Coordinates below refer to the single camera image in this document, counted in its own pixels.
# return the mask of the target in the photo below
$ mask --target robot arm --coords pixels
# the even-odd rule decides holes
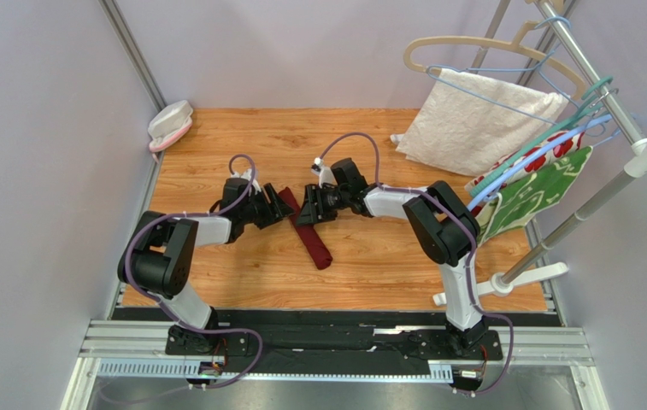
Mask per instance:
[[[313,225],[335,220],[338,211],[350,208],[354,214],[370,218],[390,216],[406,219],[424,253],[438,264],[447,294],[447,320],[456,329],[457,342],[468,347],[485,333],[482,314],[474,308],[468,294],[464,258],[471,250],[467,235],[449,218],[439,221],[441,214],[421,193],[426,192],[449,210],[474,237],[479,235],[477,220],[456,193],[444,181],[418,189],[392,189],[386,185],[367,184],[356,164],[346,158],[330,168],[316,160],[314,173],[319,184],[305,187],[305,199],[299,225]]]
[[[441,213],[420,194],[424,191],[451,211],[474,237],[479,235],[477,220],[444,181],[437,181],[426,188],[387,190],[386,185],[368,184],[350,158],[338,161],[330,168],[319,162],[314,165],[314,171],[320,175],[331,174],[337,184],[319,180],[319,184],[306,185],[297,225],[335,220],[338,211],[346,208],[369,218],[391,216],[406,219],[412,225],[422,250],[432,261],[456,267],[470,250],[470,242],[453,220],[440,222],[437,219],[437,214]]]
[[[243,194],[250,175],[233,175],[226,181],[218,203],[220,208],[226,208]],[[216,326],[216,323],[210,323],[214,309],[187,282],[194,248],[233,243],[242,235],[245,225],[255,224],[263,229],[294,214],[271,184],[260,189],[253,181],[253,186],[255,189],[249,196],[223,215],[165,220],[143,235],[130,250],[131,270],[138,286],[161,298],[164,307],[188,325],[198,329]],[[154,211],[144,212],[132,237],[163,215]],[[121,256],[118,278],[127,283],[125,257],[126,252]]]

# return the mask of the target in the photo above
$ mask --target light purple wall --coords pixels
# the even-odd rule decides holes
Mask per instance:
[[[151,160],[150,99],[96,1],[0,1],[0,408],[56,409]]]
[[[600,73],[614,75],[647,135],[647,2],[580,2],[572,21],[585,52]],[[563,203],[538,217],[545,233],[631,156],[621,137],[599,147]],[[569,324],[585,327],[611,408],[647,409],[647,175],[561,243],[551,260],[571,268],[556,288]]]
[[[498,0],[119,0],[169,101],[195,107],[418,108],[433,80],[403,65],[412,40],[485,34]],[[538,11],[513,1],[498,36]],[[538,36],[529,38],[534,42]],[[417,61],[469,67],[474,47]],[[489,66],[522,67],[493,52]]]

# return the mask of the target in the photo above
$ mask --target green patterned cloth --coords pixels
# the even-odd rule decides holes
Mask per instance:
[[[592,147],[579,149],[500,190],[479,212],[478,243],[524,227],[538,212],[556,205],[579,177]]]

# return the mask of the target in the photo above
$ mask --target wood grain surface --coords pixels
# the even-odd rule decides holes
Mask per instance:
[[[469,177],[407,161],[389,136],[404,132],[415,109],[198,109],[192,129],[165,154],[150,208],[163,212],[206,211],[221,198],[227,163],[237,153],[255,160],[261,184],[289,186],[302,202],[304,186],[317,178],[313,159],[346,132],[367,132],[381,152],[380,179],[389,185],[426,186],[442,179],[464,200]],[[351,157],[373,182],[373,148],[368,140],[347,138],[326,157],[331,164]],[[248,167],[238,160],[234,168]],[[229,245],[197,248],[190,281],[199,295],[219,308],[325,308],[433,310],[432,295],[442,291],[437,266],[421,251],[409,223],[369,219],[339,212],[337,220],[316,226],[333,255],[325,270],[315,268],[285,220],[263,231],[253,225]],[[528,251],[523,231],[486,243],[477,253],[478,281],[511,267]],[[490,310],[546,309],[540,284],[510,296],[482,298]],[[127,306],[150,301],[129,289]]]

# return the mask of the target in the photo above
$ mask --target dark red cloth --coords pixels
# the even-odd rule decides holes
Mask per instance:
[[[290,221],[297,232],[297,235],[300,237],[300,240],[303,241],[303,245],[308,250],[310,257],[313,258],[315,267],[320,269],[326,269],[333,262],[333,257],[331,252],[328,251],[326,245],[321,241],[321,237],[318,236],[318,233],[315,232],[315,229],[312,225],[306,226],[296,226],[295,221],[297,216],[300,214],[300,206],[297,204],[295,197],[292,195],[290,188],[285,188],[284,190],[278,192],[283,201],[287,203],[291,208],[295,210],[295,214],[290,217]]]

